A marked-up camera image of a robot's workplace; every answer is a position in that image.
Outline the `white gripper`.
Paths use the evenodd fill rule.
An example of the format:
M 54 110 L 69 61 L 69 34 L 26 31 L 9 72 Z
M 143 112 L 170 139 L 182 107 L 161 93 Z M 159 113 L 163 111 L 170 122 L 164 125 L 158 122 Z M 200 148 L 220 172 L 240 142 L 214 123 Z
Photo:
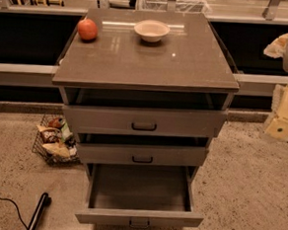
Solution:
M 288 33 L 281 35 L 270 43 L 263 51 L 266 56 L 274 59 L 282 57 L 288 42 Z M 264 129 L 264 133 L 271 138 L 288 139 L 288 84 L 277 85 L 273 91 L 272 111 L 278 118 L 273 118 Z

